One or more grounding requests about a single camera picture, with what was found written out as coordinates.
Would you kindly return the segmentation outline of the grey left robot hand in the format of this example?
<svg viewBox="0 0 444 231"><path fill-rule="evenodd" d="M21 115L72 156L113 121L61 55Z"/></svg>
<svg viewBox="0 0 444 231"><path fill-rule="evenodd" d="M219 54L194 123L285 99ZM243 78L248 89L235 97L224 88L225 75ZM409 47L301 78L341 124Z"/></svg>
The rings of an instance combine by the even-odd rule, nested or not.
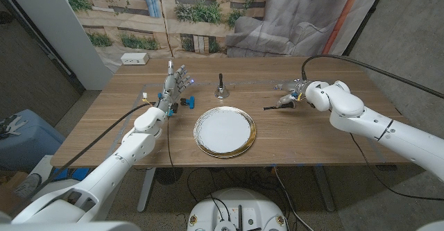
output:
<svg viewBox="0 0 444 231"><path fill-rule="evenodd" d="M182 92L189 87L194 80L187 75L185 65L174 69L173 61L168 61L168 74L164 82L162 97L159 99L156 107L168 113L171 106L177 102Z"/></svg>

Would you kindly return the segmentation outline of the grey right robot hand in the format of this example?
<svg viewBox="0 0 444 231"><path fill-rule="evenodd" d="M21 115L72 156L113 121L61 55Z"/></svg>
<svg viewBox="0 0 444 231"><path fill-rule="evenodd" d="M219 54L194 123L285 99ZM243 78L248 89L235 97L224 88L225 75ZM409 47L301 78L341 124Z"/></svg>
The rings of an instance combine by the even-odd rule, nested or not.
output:
<svg viewBox="0 0 444 231"><path fill-rule="evenodd" d="M287 91L288 94L277 101L275 108L295 108L297 102L306 98L305 92L308 84L309 82L302 79L295 79L276 85L274 89Z"/></svg>

